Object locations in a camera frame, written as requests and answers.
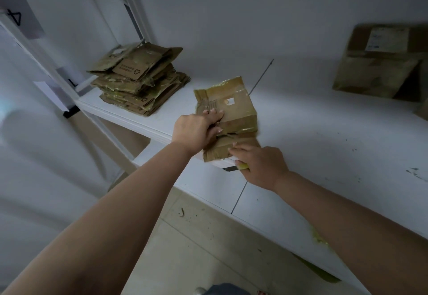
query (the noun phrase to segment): white shelving unit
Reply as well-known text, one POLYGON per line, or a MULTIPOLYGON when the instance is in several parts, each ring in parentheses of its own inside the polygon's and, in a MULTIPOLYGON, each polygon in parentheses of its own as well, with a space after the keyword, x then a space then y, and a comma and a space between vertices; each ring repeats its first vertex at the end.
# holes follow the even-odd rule
MULTIPOLYGON (((193 89, 243 76, 262 146, 279 147, 291 170, 428 238, 428 123, 412 114, 417 105, 331 90, 353 25, 426 22, 422 1, 28 0, 45 38, 26 39, 4 12, 0 22, 90 118, 152 139, 131 158, 137 166, 170 142, 179 115, 194 112, 193 89), (104 103, 96 88, 87 91, 90 75, 73 88, 57 71, 72 65, 84 74, 117 44, 142 37, 183 46, 174 66, 192 78, 148 118, 104 103)), ((232 165, 194 158, 177 187, 366 291, 314 241, 303 217, 239 172, 215 167, 232 165)))

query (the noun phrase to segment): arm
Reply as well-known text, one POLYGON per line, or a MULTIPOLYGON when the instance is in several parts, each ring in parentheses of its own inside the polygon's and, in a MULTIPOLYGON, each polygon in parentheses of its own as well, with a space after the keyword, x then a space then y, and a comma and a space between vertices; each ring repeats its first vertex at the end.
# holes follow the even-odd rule
POLYGON ((222 116, 181 116, 171 144, 66 228, 3 294, 120 294, 175 181, 220 132, 209 127, 222 116))
POLYGON ((252 184, 277 193, 304 216, 373 294, 428 294, 428 240, 288 170, 273 147, 230 150, 252 184))

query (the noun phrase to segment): tiled floor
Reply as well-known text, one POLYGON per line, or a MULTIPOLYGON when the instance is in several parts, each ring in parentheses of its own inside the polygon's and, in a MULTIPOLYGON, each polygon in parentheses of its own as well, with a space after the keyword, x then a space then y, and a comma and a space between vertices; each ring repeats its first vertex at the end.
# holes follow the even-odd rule
POLYGON ((224 282, 250 294, 362 295, 323 281, 285 249, 173 188, 123 294, 188 295, 224 282))

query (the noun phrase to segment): wall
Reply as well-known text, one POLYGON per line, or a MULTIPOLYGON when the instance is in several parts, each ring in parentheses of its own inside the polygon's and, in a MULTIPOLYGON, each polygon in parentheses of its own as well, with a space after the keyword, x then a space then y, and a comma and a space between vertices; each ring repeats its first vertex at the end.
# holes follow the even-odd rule
POLYGON ((428 19, 426 0, 141 0, 156 40, 188 50, 339 58, 360 22, 428 19))
POLYGON ((44 73, 0 27, 0 290, 120 172, 29 75, 44 73))

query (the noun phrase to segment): person's right hand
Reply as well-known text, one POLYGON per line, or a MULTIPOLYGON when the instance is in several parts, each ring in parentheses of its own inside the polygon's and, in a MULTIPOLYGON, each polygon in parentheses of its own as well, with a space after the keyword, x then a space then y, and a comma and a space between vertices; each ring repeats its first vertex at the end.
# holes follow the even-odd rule
POLYGON ((247 163, 249 169, 241 170, 244 178, 256 186, 276 192, 278 182, 289 173, 281 151, 276 147, 256 147, 233 144, 229 153, 238 157, 236 164, 247 163))

